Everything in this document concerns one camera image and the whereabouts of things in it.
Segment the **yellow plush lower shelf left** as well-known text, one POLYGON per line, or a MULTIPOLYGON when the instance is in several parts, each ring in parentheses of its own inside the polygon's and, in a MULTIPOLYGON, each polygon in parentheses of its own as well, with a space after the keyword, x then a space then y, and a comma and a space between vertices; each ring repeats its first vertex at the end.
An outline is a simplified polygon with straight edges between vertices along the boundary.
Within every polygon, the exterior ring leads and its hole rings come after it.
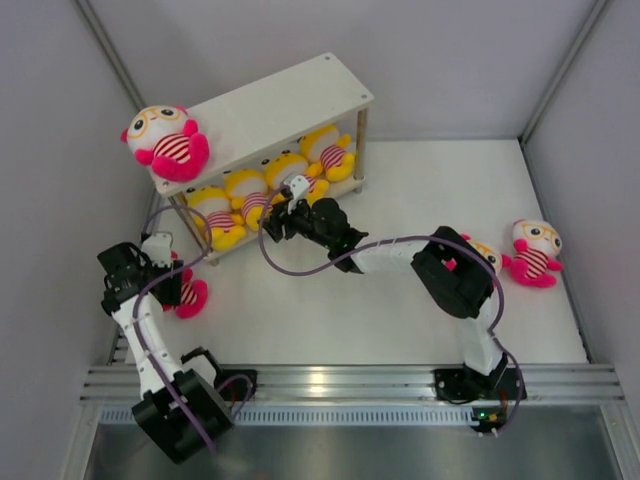
POLYGON ((231 200, 222 188, 190 188, 187 190, 187 205, 205 217, 205 221, 199 217, 195 217, 194 221, 211 235, 213 250, 229 250, 245 238, 247 230, 244 220, 233 211, 231 200))

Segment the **yellow plush with black eyes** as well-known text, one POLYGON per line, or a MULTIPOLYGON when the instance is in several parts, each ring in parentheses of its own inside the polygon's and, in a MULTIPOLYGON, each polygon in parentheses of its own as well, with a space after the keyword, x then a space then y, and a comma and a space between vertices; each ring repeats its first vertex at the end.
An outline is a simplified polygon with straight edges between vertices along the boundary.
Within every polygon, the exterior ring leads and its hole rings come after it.
POLYGON ((320 177, 315 166, 310 165, 304 156, 297 153, 282 153, 264 165, 265 180, 272 190, 290 175, 302 175, 309 181, 310 189, 306 194, 309 205, 324 198, 330 186, 327 180, 320 177))

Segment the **pink plush with yellow glasses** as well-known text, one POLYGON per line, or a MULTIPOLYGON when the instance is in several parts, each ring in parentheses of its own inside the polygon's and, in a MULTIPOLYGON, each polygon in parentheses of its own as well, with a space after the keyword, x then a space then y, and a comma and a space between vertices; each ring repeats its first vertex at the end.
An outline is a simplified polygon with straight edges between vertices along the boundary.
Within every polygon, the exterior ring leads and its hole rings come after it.
POLYGON ((462 233, 461 237, 491 264, 497 275, 511 265, 513 261, 512 257, 505 253, 501 253, 493 245, 487 242, 478 241, 466 233, 462 233))

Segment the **aluminium front rail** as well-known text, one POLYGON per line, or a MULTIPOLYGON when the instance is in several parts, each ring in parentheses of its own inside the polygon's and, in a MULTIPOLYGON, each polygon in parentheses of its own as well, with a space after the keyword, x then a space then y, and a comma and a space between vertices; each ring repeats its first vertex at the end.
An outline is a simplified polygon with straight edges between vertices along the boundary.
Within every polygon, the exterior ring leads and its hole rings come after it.
MULTIPOLYGON (((431 365, 257 366, 256 399, 263 402, 430 402, 431 365)), ((623 389, 613 367, 602 364, 529 364, 521 371, 528 399, 545 404, 617 403, 623 389)), ((139 379, 130 365, 96 366, 81 389, 83 402, 130 405, 139 379)))

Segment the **small black connector board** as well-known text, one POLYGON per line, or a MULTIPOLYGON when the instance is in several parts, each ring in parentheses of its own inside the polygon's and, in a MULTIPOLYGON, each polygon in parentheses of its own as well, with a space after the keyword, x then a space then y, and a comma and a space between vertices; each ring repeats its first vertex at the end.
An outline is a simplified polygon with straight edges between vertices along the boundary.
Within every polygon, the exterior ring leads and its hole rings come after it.
POLYGON ((471 428, 479 435, 496 435, 506 421, 501 408, 478 407, 472 409, 471 428))

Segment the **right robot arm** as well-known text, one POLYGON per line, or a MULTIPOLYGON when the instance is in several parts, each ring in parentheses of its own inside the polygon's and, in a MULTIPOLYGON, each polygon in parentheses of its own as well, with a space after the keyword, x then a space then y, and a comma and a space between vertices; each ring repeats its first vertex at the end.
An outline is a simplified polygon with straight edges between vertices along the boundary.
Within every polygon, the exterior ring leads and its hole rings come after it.
POLYGON ((431 235, 413 235, 364 244, 368 236, 351 226, 333 199, 310 206, 306 201, 277 203, 259 219, 258 238, 274 242, 297 235, 323 247, 328 262, 309 271, 293 272, 265 260, 288 276, 311 276, 330 267, 344 273, 414 274, 434 303, 460 321, 462 378, 480 397, 500 389, 508 370, 508 354, 494 330, 504 311, 504 291, 497 270, 454 229, 441 226, 431 235))

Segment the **yellow plush lower shelf right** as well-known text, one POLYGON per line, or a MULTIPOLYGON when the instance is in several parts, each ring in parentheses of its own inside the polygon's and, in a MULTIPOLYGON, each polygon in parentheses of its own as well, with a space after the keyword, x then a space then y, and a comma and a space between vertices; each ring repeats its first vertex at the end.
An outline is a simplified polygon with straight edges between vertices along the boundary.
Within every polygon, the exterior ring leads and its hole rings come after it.
POLYGON ((340 182, 354 173, 356 157, 347 150, 349 134, 341 134, 335 125, 327 125, 302 136, 299 150, 309 163, 306 173, 323 174, 329 182, 340 182))

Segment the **yellow plush shelf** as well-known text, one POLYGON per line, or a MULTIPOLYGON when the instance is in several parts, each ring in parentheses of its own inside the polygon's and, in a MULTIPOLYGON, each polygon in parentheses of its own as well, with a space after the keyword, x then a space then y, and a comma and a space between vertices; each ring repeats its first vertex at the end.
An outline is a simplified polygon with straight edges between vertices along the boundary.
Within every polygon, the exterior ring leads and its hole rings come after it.
POLYGON ((229 250, 245 238, 247 230, 244 220, 233 211, 231 200, 222 188, 190 188, 187 190, 187 205, 205 217, 205 221, 199 217, 195 217, 194 221, 211 235, 213 250, 229 250))
POLYGON ((341 134, 335 125, 327 125, 302 136, 299 150, 309 163, 306 173, 323 174, 329 182, 340 182, 354 173, 356 157, 347 150, 349 134, 341 134))

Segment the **pink plush on shelf top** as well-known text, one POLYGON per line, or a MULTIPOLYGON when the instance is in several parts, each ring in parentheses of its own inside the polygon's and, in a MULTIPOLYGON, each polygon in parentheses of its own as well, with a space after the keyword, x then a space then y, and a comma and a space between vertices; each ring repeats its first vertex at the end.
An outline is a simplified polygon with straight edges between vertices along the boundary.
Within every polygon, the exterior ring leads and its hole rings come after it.
POLYGON ((122 131, 120 141, 139 164, 170 182, 194 180, 211 156, 198 122, 181 106, 154 105, 140 110, 122 131))

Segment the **yellow plush striped shirt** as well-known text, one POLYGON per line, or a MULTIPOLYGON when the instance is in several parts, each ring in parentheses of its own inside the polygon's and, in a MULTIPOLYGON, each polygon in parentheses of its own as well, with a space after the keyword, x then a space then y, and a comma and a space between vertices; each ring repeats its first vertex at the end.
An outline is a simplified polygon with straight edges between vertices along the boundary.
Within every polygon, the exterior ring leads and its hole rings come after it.
POLYGON ((248 228, 257 231, 260 218, 270 209, 269 186, 264 175, 253 169, 232 171, 224 178, 224 190, 248 228))

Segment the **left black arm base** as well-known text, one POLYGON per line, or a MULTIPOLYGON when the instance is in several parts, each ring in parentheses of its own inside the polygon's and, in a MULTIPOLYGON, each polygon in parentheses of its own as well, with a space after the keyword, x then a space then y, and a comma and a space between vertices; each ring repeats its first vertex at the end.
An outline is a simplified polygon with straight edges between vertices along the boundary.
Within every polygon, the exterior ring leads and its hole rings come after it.
POLYGON ((237 403, 244 399, 248 391, 251 391, 249 397, 255 394, 257 380, 258 372, 255 369, 223 369, 216 376, 215 387, 225 401, 237 403))

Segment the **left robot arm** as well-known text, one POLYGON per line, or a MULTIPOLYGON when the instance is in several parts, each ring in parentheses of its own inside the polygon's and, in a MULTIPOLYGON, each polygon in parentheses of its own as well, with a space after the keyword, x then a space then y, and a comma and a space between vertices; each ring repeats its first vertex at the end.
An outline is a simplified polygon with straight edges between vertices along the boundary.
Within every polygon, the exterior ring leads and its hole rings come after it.
POLYGON ((160 322, 166 306, 181 300, 184 263, 172 256, 154 261, 130 242, 97 255, 105 271, 101 306, 119 325, 131 349, 140 382, 132 407, 137 425, 175 464, 206 448, 233 426, 221 394, 225 374, 211 366, 186 370, 169 352, 160 322))

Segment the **white two-tier shelf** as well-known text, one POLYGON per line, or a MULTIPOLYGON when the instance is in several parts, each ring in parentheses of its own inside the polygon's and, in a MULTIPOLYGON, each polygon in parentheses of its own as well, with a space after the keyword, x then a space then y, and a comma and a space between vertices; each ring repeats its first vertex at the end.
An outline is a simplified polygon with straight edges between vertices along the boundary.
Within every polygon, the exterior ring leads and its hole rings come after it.
POLYGON ((356 159, 347 179, 331 186, 338 198, 359 191, 364 183, 364 151, 368 108, 374 95, 332 53, 324 53, 278 73, 187 109, 209 140, 213 161, 193 181, 170 182, 151 173, 158 194, 172 204, 185 204, 191 187, 220 185, 236 168, 256 169, 269 155, 303 135, 353 115, 356 159))

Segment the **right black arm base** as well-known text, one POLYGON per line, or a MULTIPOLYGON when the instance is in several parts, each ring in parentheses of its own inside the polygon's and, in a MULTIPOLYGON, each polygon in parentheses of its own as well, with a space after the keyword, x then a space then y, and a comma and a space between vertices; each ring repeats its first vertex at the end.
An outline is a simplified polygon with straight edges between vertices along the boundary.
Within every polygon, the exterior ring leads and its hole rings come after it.
POLYGON ((453 404, 527 398, 524 382, 514 367, 498 367, 488 376, 465 365, 435 369, 433 374, 436 398, 453 404))

